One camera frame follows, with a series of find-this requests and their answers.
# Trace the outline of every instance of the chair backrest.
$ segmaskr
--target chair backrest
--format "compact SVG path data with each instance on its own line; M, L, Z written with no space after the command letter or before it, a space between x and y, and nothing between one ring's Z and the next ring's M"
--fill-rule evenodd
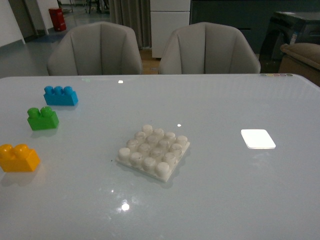
M200 22L175 30L160 61L160 74L257 74L260 63L235 27Z
M51 76L136 75L142 69L135 32L110 22L71 29L47 63Z

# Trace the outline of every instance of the blue toy block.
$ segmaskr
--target blue toy block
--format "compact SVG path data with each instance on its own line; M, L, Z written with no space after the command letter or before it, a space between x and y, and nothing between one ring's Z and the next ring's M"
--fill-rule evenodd
M46 86L44 91L43 96L47 105L75 106L78 103L77 93L70 86L65 88Z

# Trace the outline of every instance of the white baseplate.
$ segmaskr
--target white baseplate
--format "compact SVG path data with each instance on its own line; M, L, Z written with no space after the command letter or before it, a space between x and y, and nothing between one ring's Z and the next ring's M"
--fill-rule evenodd
M167 182L188 149L187 137L144 125L126 147L118 151L116 161L150 177Z

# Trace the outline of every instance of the floor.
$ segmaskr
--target floor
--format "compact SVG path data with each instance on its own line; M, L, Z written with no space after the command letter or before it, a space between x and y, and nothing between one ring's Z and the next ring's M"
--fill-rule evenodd
M49 35L39 37L26 44L20 42L0 47L0 78L13 76L48 76L47 61L60 40L68 30L89 23L110 22L109 13L97 13L92 9L86 13L84 6L62 6L67 30L50 31ZM152 58L151 49L140 50L143 74L158 74L159 59Z

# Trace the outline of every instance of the sofa armrest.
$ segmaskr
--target sofa armrest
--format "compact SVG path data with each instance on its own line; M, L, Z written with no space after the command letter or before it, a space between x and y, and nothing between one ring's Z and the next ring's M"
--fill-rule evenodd
M284 44L280 50L292 58L320 70L320 45L313 43Z

